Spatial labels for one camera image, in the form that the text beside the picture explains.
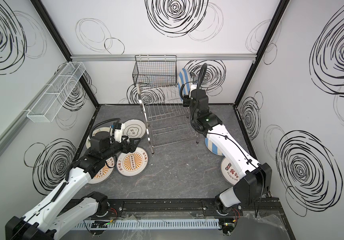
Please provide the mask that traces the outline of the blue white striped plate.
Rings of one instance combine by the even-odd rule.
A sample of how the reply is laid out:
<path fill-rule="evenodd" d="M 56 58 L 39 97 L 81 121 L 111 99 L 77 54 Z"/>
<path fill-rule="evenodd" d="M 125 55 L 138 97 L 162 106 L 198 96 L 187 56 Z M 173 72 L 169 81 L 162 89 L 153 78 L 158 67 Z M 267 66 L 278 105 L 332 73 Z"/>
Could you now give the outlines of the blue white striped plate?
<path fill-rule="evenodd" d="M 191 76 L 187 69 L 183 68 L 178 74 L 177 86 L 179 97 L 182 100 L 184 107 L 188 107 L 190 103 L 190 90 L 191 90 Z"/>

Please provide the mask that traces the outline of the white plate red characters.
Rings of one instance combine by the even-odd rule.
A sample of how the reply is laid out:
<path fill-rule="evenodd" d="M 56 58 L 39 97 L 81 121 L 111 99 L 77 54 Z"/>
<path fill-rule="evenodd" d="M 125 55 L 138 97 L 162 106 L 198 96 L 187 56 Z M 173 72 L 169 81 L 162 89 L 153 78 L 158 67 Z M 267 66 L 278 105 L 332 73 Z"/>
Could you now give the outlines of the white plate red characters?
<path fill-rule="evenodd" d="M 224 179 L 232 186 L 236 185 L 240 181 L 239 172 L 233 167 L 227 158 L 222 160 L 220 170 Z"/>

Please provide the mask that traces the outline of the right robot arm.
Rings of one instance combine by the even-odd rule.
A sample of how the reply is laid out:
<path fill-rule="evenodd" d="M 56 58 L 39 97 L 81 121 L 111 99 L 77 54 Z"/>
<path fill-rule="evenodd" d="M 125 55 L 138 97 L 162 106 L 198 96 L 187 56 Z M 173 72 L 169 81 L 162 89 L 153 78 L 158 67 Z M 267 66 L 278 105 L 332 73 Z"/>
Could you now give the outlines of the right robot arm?
<path fill-rule="evenodd" d="M 214 143 L 234 167 L 238 182 L 215 197 L 217 211 L 225 215 L 235 205 L 249 206 L 269 193 L 272 169 L 247 153 L 232 137 L 220 118 L 209 110 L 208 96 L 202 89 L 193 89 L 188 95 L 180 89 L 183 106 L 189 107 L 193 129 Z"/>

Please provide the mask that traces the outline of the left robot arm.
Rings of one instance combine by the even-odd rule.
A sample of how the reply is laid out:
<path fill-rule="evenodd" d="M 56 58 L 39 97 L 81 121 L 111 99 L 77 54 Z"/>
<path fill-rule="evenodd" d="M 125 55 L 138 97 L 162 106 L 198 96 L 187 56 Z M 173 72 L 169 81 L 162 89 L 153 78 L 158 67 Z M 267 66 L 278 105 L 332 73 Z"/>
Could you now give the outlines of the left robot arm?
<path fill-rule="evenodd" d="M 58 240 L 86 218 L 93 215 L 104 217 L 111 208 L 107 196 L 99 192 L 92 192 L 68 211 L 61 211 L 98 174 L 108 159 L 119 153 L 133 153 L 140 141 L 140 138 L 120 137 L 118 134 L 111 136 L 107 132 L 91 136 L 90 148 L 68 166 L 65 178 L 23 217 L 12 217 L 8 221 L 5 238 Z"/>

